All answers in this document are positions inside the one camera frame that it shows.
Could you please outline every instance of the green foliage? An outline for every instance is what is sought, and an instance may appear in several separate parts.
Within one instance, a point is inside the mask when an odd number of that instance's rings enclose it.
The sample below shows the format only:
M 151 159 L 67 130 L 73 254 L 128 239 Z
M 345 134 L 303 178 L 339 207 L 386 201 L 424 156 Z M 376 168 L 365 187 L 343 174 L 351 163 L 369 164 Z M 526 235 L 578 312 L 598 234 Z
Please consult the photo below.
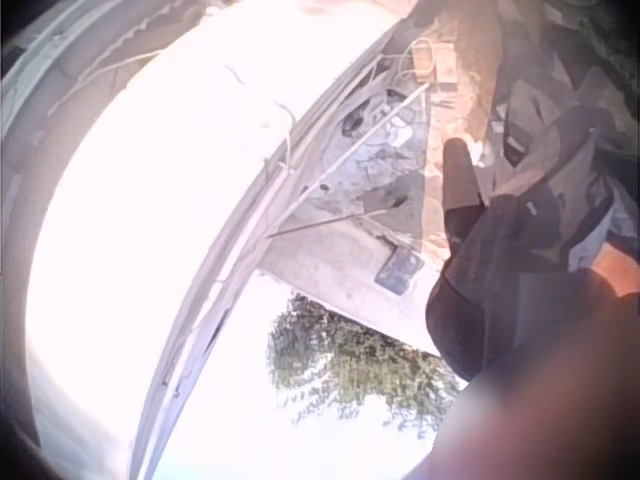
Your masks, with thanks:
M 354 418 L 369 395 L 389 407 L 385 424 L 437 429 L 458 394 L 455 376 L 438 357 L 364 327 L 302 295 L 278 316 L 268 346 L 274 386 L 283 405 L 301 406 L 296 422 L 337 407 Z

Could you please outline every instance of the bright sky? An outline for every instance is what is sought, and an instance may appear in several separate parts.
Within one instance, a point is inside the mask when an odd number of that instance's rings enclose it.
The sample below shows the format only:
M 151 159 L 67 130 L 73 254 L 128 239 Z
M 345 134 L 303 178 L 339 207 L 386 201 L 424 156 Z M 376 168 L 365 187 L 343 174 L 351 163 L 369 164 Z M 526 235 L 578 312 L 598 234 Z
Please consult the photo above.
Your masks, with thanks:
M 155 478 L 398 479 L 431 449 L 433 436 L 382 427 L 385 406 L 371 399 L 356 420 L 328 414 L 295 426 L 277 408 L 266 367 L 267 334 L 291 295 L 255 275 L 216 344 Z

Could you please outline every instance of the tree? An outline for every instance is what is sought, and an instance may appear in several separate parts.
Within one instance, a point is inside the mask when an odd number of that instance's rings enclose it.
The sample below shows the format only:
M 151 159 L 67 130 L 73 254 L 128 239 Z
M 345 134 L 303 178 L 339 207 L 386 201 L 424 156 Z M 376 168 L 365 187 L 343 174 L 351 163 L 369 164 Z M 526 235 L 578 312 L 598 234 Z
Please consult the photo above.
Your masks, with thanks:
M 437 429 L 459 393 L 444 362 L 364 327 L 303 295 L 289 301 L 269 337 L 268 365 L 283 406 L 300 406 L 296 423 L 336 406 L 341 419 L 358 415 L 365 398 L 386 401 L 385 425 Z

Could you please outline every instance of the sky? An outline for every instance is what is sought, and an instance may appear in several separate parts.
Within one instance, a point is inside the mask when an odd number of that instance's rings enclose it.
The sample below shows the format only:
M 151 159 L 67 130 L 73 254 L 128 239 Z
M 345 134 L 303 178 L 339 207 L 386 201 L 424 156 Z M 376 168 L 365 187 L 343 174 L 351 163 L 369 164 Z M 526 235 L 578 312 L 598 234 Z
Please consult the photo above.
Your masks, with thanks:
M 238 301 L 189 399 L 157 480 L 399 479 L 431 449 L 434 435 L 382 427 L 386 406 L 370 398 L 355 420 L 335 412 L 293 425 L 278 408 L 266 347 L 288 286 L 256 274 Z

